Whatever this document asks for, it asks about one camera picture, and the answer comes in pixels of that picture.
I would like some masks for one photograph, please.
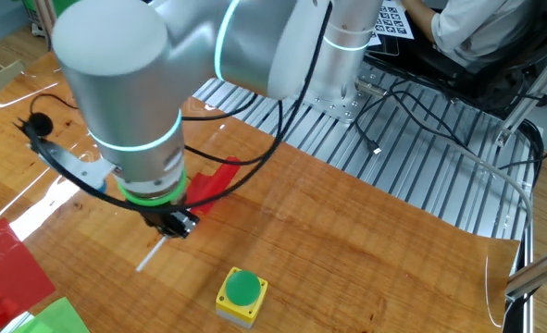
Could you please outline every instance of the green cloth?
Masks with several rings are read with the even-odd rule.
[[[90,333],[67,298],[49,305],[14,333]]]
[[[22,0],[24,6],[30,9],[31,11],[36,11],[36,6],[34,6],[33,0]],[[53,0],[53,6],[55,7],[55,13],[57,17],[63,13],[64,10],[68,9],[69,6],[73,5],[77,0]]]

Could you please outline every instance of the black chair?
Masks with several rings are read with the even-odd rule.
[[[399,39],[401,56],[374,55],[384,62],[418,76],[439,80],[472,105],[494,108],[509,105],[514,99],[502,98],[501,87],[523,93],[538,77],[547,62],[547,13],[542,12],[529,33],[508,45],[508,56],[471,75],[465,68],[435,50],[421,31],[414,29],[415,40]]]

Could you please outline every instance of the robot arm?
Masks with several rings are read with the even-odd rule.
[[[329,0],[82,0],[53,45],[119,187],[137,204],[184,193],[180,107],[212,77],[275,99],[296,93]]]

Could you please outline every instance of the person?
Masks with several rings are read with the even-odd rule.
[[[471,73],[506,56],[506,46],[528,33],[536,12],[534,0],[450,0],[441,13],[422,0],[402,5],[438,51]]]

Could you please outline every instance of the red cloth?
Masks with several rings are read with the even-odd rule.
[[[226,160],[240,162],[238,158],[233,156],[226,158]],[[213,176],[198,173],[187,188],[187,204],[196,203],[226,190],[238,170],[240,170],[240,166],[224,164],[219,167]],[[197,214],[197,211],[201,211],[207,214],[214,204],[215,202],[195,207],[191,209],[191,213]]]
[[[55,291],[26,246],[0,220],[0,329]]]

